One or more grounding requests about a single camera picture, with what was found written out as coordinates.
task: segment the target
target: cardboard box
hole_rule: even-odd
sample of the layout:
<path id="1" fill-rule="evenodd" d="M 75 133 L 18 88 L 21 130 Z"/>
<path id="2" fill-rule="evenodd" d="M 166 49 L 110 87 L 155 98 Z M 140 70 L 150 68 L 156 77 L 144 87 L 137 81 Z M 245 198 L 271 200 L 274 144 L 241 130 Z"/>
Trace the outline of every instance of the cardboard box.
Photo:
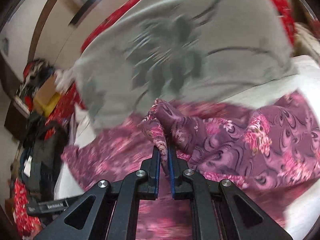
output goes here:
<path id="1" fill-rule="evenodd" d="M 60 94 L 55 90 L 55 80 L 54 76 L 49 77 L 33 98 L 33 110 L 45 117 L 49 116 L 60 99 Z"/>

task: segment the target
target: clothing pile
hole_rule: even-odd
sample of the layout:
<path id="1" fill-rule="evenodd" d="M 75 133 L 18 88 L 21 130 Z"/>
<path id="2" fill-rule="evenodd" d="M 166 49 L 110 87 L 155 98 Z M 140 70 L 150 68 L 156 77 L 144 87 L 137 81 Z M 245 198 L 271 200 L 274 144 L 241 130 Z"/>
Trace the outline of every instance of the clothing pile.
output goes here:
<path id="1" fill-rule="evenodd" d="M 39 218 L 28 216 L 26 204 L 29 201 L 39 202 L 54 199 L 55 182 L 61 166 L 60 155 L 63 146 L 68 142 L 66 134 L 68 134 L 68 130 L 72 131 L 70 119 L 76 104 L 83 108 L 76 86 L 73 84 L 68 92 L 61 96 L 55 110 L 47 119 L 36 112 L 32 112 L 29 117 L 28 133 L 23 142 L 24 151 L 20 157 L 20 176 L 14 185 L 15 222 L 18 232 L 24 239 L 32 239 L 47 223 L 52 221 L 52 217 L 46 217 L 40 221 Z M 34 148 L 36 141 L 38 145 L 40 143 L 43 146 L 41 152 L 39 147 Z M 32 162 L 34 150 L 38 155 L 36 162 Z M 36 173 L 39 168 L 41 171 L 41 166 L 52 167 L 51 170 L 46 169 L 46 175 L 48 172 L 52 174 L 50 181 L 44 180 L 46 178 L 41 179 L 41 172 L 40 176 Z M 32 174 L 36 176 L 29 181 Z"/>
<path id="2" fill-rule="evenodd" d="M 23 71 L 23 83 L 20 85 L 17 96 L 26 104 L 29 111 L 33 109 L 33 98 L 44 82 L 53 75 L 54 66 L 45 59 L 36 59 L 27 64 Z"/>
<path id="3" fill-rule="evenodd" d="M 156 145 L 159 197 L 140 202 L 136 239 L 192 239 L 188 201 L 174 202 L 170 193 L 169 141 L 190 168 L 230 179 L 286 227 L 285 209 L 320 177 L 320 69 L 305 67 L 304 75 L 297 68 L 293 39 L 285 0 L 130 0 L 90 35 L 74 67 L 59 73 L 64 94 L 35 142 L 61 137 L 66 120 L 69 138 L 56 140 L 63 153 L 62 143 L 48 149 L 63 163 L 59 175 L 51 169 L 40 200 L 121 180 Z M 47 171 L 48 159 L 36 159 L 32 170 Z M 15 186 L 26 215 L 27 194 L 20 181 Z M 24 236 L 38 232 L 37 219 L 17 223 Z"/>

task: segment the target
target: white cloth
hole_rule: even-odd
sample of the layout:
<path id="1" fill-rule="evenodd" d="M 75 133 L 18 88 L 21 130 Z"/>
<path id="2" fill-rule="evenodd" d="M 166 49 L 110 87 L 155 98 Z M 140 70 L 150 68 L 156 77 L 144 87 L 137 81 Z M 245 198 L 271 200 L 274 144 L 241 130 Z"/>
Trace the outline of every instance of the white cloth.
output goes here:
<path id="1" fill-rule="evenodd" d="M 297 198 L 284 212 L 285 230 L 293 240 L 302 240 L 320 215 L 320 180 Z"/>
<path id="2" fill-rule="evenodd" d="M 141 0 L 74 65 L 95 129 L 156 97 L 220 101 L 296 73 L 270 0 Z"/>
<path id="3" fill-rule="evenodd" d="M 295 23 L 295 41 L 294 53 L 296 55 L 310 55 L 318 64 L 320 64 L 320 44 L 313 36 L 311 31 L 301 23 Z"/>
<path id="4" fill-rule="evenodd" d="M 255 86 L 224 101 L 260 108 L 272 104 L 283 95 L 299 89 L 313 109 L 317 119 L 320 120 L 319 65 L 309 56 L 295 57 L 292 62 L 297 67 L 299 74 Z"/>
<path id="5" fill-rule="evenodd" d="M 71 68 L 68 70 L 57 69 L 55 71 L 54 75 L 56 76 L 56 81 L 54 82 L 54 85 L 56 87 L 56 91 L 60 94 L 67 92 L 72 85 L 74 81 L 73 70 L 74 69 Z"/>

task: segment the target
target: red floral fabric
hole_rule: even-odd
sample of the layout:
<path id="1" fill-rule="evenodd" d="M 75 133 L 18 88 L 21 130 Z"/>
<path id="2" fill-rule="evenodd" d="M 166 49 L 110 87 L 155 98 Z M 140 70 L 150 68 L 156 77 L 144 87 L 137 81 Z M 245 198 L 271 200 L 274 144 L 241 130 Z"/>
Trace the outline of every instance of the red floral fabric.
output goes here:
<path id="1" fill-rule="evenodd" d="M 14 206 L 16 215 L 16 225 L 21 237 L 33 237 L 41 230 L 39 218 L 30 217 L 27 215 L 27 203 L 28 200 L 26 187 L 21 181 L 17 179 L 14 184 Z"/>
<path id="2" fill-rule="evenodd" d="M 291 16 L 291 9 L 287 0 L 272 0 L 273 4 L 276 6 L 279 17 L 283 23 L 284 29 L 289 37 L 291 44 L 294 43 L 294 20 Z"/>
<path id="3" fill-rule="evenodd" d="M 118 10 L 114 11 L 107 19 L 103 21 L 84 41 L 81 47 L 81 53 L 89 46 L 89 44 L 103 31 L 111 27 L 119 20 L 130 8 L 136 5 L 140 0 L 129 0 Z M 284 29 L 289 37 L 291 44 L 294 42 L 294 21 L 291 17 L 291 10 L 287 0 L 272 0 L 273 4 L 279 12 L 279 17 L 282 20 Z"/>

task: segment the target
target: paper tag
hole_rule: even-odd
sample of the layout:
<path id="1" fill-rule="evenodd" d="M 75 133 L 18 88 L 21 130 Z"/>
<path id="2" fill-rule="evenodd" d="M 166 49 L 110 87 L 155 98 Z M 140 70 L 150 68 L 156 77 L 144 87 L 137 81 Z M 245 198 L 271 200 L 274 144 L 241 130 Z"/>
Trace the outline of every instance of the paper tag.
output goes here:
<path id="1" fill-rule="evenodd" d="M 31 161 L 32 157 L 29 156 L 28 160 L 26 161 L 26 165 L 24 167 L 23 173 L 27 175 L 27 177 L 30 177 L 30 171 L 31 171 Z"/>

